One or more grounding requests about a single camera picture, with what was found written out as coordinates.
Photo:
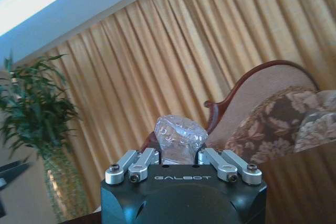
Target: potted plant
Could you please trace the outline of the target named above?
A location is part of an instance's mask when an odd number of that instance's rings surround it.
[[[43,159],[47,193],[59,222],[88,213],[80,176],[66,155],[71,151],[68,122],[78,118],[78,113],[55,82],[65,85],[63,75],[52,64],[62,56],[40,57],[15,69],[12,58],[5,59],[7,78],[1,78],[0,84],[3,145],[9,145],[10,156],[27,146]]]

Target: logo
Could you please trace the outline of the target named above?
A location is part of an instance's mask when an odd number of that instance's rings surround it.
[[[206,179],[209,180],[209,178],[211,178],[211,176],[183,176],[180,178],[177,177],[171,177],[171,176],[155,176],[154,179],[157,180],[201,180],[201,179]]]

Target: floral upholstery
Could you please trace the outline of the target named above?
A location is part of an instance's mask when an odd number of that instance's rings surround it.
[[[334,108],[314,91],[289,87],[254,108],[229,139],[209,147],[224,146],[246,161],[263,163],[334,141],[336,113],[329,109]]]

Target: table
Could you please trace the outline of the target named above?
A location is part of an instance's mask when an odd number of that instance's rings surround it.
[[[336,223],[336,142],[260,165],[267,188],[266,223]],[[64,224],[98,224],[101,214]]]

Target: curtain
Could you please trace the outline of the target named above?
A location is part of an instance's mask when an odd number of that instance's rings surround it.
[[[206,126],[248,70],[275,59],[336,89],[336,0],[137,0],[47,52],[81,120],[71,141],[90,200],[104,170],[139,148],[160,115]]]

